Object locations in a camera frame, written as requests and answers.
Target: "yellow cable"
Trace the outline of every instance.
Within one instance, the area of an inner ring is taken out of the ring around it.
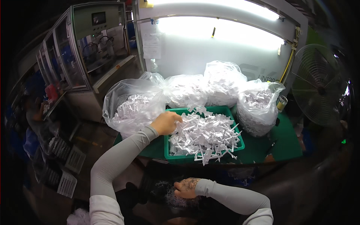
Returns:
[[[288,64],[286,65],[286,68],[285,68],[285,70],[284,70],[283,76],[282,76],[282,77],[281,77],[281,79],[280,79],[280,83],[281,83],[281,81],[283,80],[283,78],[284,78],[284,76],[285,76],[286,71],[288,70],[288,67],[289,67],[289,65],[290,65],[291,58],[293,57],[293,54],[294,54],[294,49],[291,51],[291,54],[290,54],[290,58],[289,58]]]

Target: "tattooed hand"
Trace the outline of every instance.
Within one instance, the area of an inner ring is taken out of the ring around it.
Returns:
[[[200,178],[189,177],[187,179],[182,180],[180,183],[175,182],[174,187],[175,195],[182,198],[195,198],[195,187],[198,184]]]

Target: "red object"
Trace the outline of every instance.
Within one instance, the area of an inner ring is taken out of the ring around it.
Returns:
[[[48,98],[51,99],[53,102],[56,101],[59,97],[56,88],[52,84],[50,84],[45,88],[45,92],[48,95]]]

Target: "fan guard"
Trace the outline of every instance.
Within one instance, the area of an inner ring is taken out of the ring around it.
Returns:
[[[292,92],[302,112],[321,126],[338,121],[346,82],[336,55],[322,45],[306,45],[297,51],[291,73],[295,75]]]

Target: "arm sleeve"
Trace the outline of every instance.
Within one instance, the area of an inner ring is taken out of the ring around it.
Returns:
[[[263,208],[270,208],[270,200],[263,194],[245,188],[217,184],[201,179],[195,188],[196,195],[211,197],[232,211],[250,215]]]
[[[90,196],[105,195],[116,200],[113,180],[158,136],[154,128],[146,126],[106,151],[91,169]]]

